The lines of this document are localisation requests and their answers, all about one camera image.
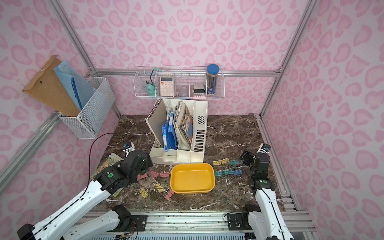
wall-mounted wire basket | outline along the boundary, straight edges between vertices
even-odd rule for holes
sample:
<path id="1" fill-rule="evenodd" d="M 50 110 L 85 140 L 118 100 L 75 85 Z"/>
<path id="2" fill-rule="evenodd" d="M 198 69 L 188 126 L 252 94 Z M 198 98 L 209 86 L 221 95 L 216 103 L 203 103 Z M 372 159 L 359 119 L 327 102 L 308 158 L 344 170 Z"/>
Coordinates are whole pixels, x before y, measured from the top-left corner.
<path id="1" fill-rule="evenodd" d="M 153 68 L 161 69 L 161 72 L 153 71 Z M 220 100 L 225 95 L 224 68 L 219 68 L 216 81 L 216 93 L 207 95 L 207 67 L 206 66 L 143 66 L 136 67 L 136 75 L 134 77 L 135 96 L 137 98 L 177 98 L 177 99 L 194 99 L 194 100 Z M 160 84 L 161 77 L 173 78 L 173 96 L 161 96 Z M 146 85 L 152 82 L 155 87 L 155 96 L 149 96 Z M 203 84 L 205 93 L 199 96 L 194 94 L 194 84 Z M 188 88 L 187 94 L 182 94 L 182 87 Z"/>
<path id="2" fill-rule="evenodd" d="M 59 118 L 79 139 L 95 139 L 110 111 L 115 96 L 106 78 L 91 77 L 88 82 L 96 89 L 77 117 L 67 117 L 60 113 Z"/>

blue lid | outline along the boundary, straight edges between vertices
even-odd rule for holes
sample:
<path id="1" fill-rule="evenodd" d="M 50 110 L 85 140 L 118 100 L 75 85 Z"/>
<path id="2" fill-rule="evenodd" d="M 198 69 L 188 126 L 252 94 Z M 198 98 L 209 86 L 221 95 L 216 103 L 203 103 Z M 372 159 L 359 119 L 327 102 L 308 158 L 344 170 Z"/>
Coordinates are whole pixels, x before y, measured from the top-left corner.
<path id="1" fill-rule="evenodd" d="M 209 64 L 207 67 L 207 71 L 210 74 L 217 74 L 218 73 L 218 66 L 216 64 Z"/>

spiral notebook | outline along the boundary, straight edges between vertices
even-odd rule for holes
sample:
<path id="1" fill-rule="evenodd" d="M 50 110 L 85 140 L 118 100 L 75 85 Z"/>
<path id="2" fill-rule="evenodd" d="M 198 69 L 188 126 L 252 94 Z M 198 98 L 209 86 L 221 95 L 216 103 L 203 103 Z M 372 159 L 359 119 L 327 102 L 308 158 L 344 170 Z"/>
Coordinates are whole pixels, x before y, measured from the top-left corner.
<path id="1" fill-rule="evenodd" d="M 148 117 L 145 118 L 145 121 L 161 147 L 164 147 L 162 126 L 167 120 L 167 106 L 159 98 Z"/>

black cable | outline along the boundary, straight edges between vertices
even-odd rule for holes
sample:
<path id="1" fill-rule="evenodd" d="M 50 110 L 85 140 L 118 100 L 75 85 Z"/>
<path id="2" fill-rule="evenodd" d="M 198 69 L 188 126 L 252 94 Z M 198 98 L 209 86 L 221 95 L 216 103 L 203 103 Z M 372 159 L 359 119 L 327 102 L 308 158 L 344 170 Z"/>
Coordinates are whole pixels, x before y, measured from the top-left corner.
<path id="1" fill-rule="evenodd" d="M 135 234 L 135 229 L 137 229 L 137 227 L 136 227 L 136 223 L 135 222 L 132 222 L 130 225 L 132 225 L 132 224 L 134 224 L 133 230 L 130 233 L 122 234 L 122 235 L 129 235 L 128 237 L 126 237 L 126 236 L 122 236 L 120 238 L 116 237 L 115 240 L 117 240 L 117 239 L 127 239 L 127 238 L 130 238 L 132 235 L 134 235 Z"/>
<path id="2" fill-rule="evenodd" d="M 265 195 L 266 195 L 267 198 L 269 199 L 269 202 L 271 202 L 271 199 L 269 198 L 268 194 L 267 194 L 262 188 L 260 188 L 260 189 L 265 193 Z M 277 223 L 279 224 L 279 228 L 282 230 L 281 225 L 280 225 L 280 222 L 279 222 L 279 218 L 277 217 L 275 208 L 273 207 L 273 204 L 272 204 L 272 203 L 271 203 L 271 206 L 272 206 L 273 212 L 275 213 L 275 216 L 276 216 L 276 219 L 277 219 Z"/>
<path id="3" fill-rule="evenodd" d="M 228 214 L 235 214 L 236 212 L 227 212 L 225 215 L 224 215 L 224 217 L 223 217 L 223 221 L 224 222 L 226 222 L 226 223 L 228 223 L 229 221 L 226 221 L 225 220 L 225 217 L 228 215 Z"/>
<path id="4" fill-rule="evenodd" d="M 137 228 L 136 228 L 136 231 L 137 231 L 137 233 L 136 233 L 135 240 L 137 239 L 137 235 L 139 234 L 139 230 Z"/>
<path id="5" fill-rule="evenodd" d="M 255 240 L 256 240 L 255 233 L 249 233 L 249 236 L 246 236 L 245 239 L 246 239 L 246 240 L 252 240 L 252 239 L 255 239 Z"/>
<path id="6" fill-rule="evenodd" d="M 149 76 L 149 79 L 151 80 L 151 83 L 152 83 L 152 85 L 153 85 L 152 74 L 153 74 L 153 70 L 152 70 L 152 72 L 151 72 L 151 75 Z"/>
<path id="7" fill-rule="evenodd" d="M 87 192 L 87 189 L 88 189 L 88 185 L 89 185 L 89 179 L 91 178 L 91 151 L 92 151 L 92 147 L 93 147 L 93 144 L 96 142 L 97 139 L 101 138 L 102 136 L 104 135 L 107 135 L 107 134 L 113 134 L 113 135 L 117 135 L 119 137 L 121 137 L 123 139 L 123 141 L 125 142 L 125 144 L 128 146 L 127 142 L 125 141 L 125 139 L 116 134 L 116 133 L 113 133 L 113 132 L 109 132 L 109 133 L 105 133 L 101 136 L 99 136 L 98 138 L 96 138 L 92 145 L 91 145 L 91 148 L 89 149 L 89 166 L 88 166 L 88 184 L 87 184 L 87 187 L 85 188 L 85 191 L 83 192 L 83 194 L 78 198 L 76 199 L 76 201 L 74 201 L 71 205 L 69 205 L 66 209 L 64 209 L 61 213 L 59 213 L 57 216 L 55 216 L 51 221 L 49 221 L 47 224 L 45 224 L 40 230 L 38 230 L 35 234 L 33 234 L 32 236 L 30 236 L 27 240 L 29 240 L 31 237 L 35 236 L 36 234 L 38 234 L 41 230 L 45 229 L 46 226 L 48 226 L 49 224 L 51 224 L 51 222 L 53 222 L 58 216 L 60 216 L 63 212 L 65 212 L 68 208 L 70 208 L 73 204 L 75 204 L 79 199 L 81 200 L 81 198 L 84 196 L 84 194 Z"/>
<path id="8" fill-rule="evenodd" d="M 245 172 L 245 167 L 244 167 L 243 160 L 241 160 L 241 166 L 243 167 L 244 172 Z M 248 174 L 248 177 L 249 177 L 249 176 L 251 176 L 251 168 L 249 168 L 249 174 Z"/>

black mounting plate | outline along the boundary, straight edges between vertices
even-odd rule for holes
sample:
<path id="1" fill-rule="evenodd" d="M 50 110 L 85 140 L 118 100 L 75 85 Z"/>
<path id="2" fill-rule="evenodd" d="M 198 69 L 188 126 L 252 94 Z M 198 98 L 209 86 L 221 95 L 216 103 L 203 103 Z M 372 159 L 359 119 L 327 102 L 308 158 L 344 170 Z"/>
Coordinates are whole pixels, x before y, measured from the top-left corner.
<path id="1" fill-rule="evenodd" d="M 147 224 L 147 217 L 147 215 L 132 215 L 132 221 L 136 223 L 137 231 L 144 232 L 145 225 Z"/>
<path id="2" fill-rule="evenodd" d="M 230 213 L 227 215 L 228 229 L 231 231 L 248 230 L 243 223 L 243 214 Z"/>

